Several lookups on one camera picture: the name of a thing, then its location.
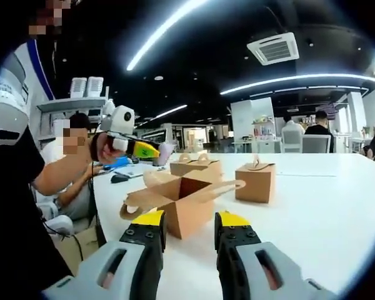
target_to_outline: blue object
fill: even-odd
[[[126,166],[129,164],[129,159],[127,156],[121,156],[117,158],[117,161],[114,164],[107,164],[104,166],[104,169],[115,169],[115,168],[120,168],[123,166]]]

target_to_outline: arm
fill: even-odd
[[[81,192],[81,189],[85,183],[89,180],[89,176],[84,173],[81,178],[75,181],[66,191],[58,194],[57,200],[60,202],[62,207],[66,207],[69,203],[76,198],[76,196]]]
[[[48,196],[66,188],[92,161],[89,149],[90,143],[91,139],[88,140],[87,145],[78,149],[78,154],[67,155],[45,166],[33,182],[37,191]]]

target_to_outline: hand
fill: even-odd
[[[114,274],[111,273],[111,272],[108,272],[106,278],[104,279],[104,281],[102,283],[102,287],[104,289],[109,289],[113,279],[114,279]]]
[[[99,174],[99,172],[103,170],[103,166],[96,166],[96,167],[93,167],[92,168],[92,164],[90,164],[86,171],[85,171],[85,176],[88,178],[88,179],[91,179],[93,176]]]
[[[105,132],[101,133],[97,138],[97,157],[102,164],[113,164],[116,158],[125,154],[122,151],[113,149],[113,147],[109,147],[108,142],[109,137]]]

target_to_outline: open cardboard box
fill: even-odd
[[[221,180],[222,176],[221,162],[209,159],[206,153],[201,154],[198,159],[191,159],[189,154],[183,153],[179,160],[171,162],[169,167],[171,174],[175,176],[184,176],[190,171],[202,171],[207,168],[212,169],[219,180]]]
[[[168,232],[179,239],[194,234],[213,218],[217,197],[245,185],[239,180],[220,182],[210,169],[194,170],[182,177],[147,172],[143,178],[147,188],[128,194],[121,217],[134,219],[152,208],[164,210]],[[138,209],[130,213],[128,206]]]

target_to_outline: box handle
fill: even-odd
[[[269,166],[273,166],[274,164],[262,164],[260,162],[260,158],[257,154],[254,155],[254,161],[252,163],[252,167],[247,167],[250,171],[261,171]]]
[[[153,208],[160,208],[161,206],[165,206],[169,203],[172,203],[172,200],[161,195],[154,194],[150,191],[141,191],[141,194],[138,197],[133,196],[133,194],[128,195],[121,206],[119,215],[122,219],[133,220]],[[128,206],[137,207],[137,209],[134,212],[129,212]]]
[[[246,185],[246,182],[243,180],[232,180],[232,181],[224,181],[224,182],[217,182],[206,186],[204,189],[195,193],[195,196],[198,196],[197,202],[198,203],[205,203],[219,196],[226,194],[230,191],[235,189],[241,189]],[[208,194],[214,194],[215,197],[203,197],[207,196]]]
[[[204,163],[206,161],[209,161],[207,153],[200,154],[199,158],[197,159],[198,163]]]
[[[123,204],[121,206],[119,216],[121,217],[121,219],[124,219],[124,220],[134,220],[143,213],[144,213],[144,211],[140,207],[138,207],[137,210],[134,211],[134,212],[129,212],[128,211],[128,205]]]
[[[184,161],[191,161],[192,159],[190,158],[190,155],[188,153],[182,153],[181,156],[179,157],[179,162],[184,162]]]

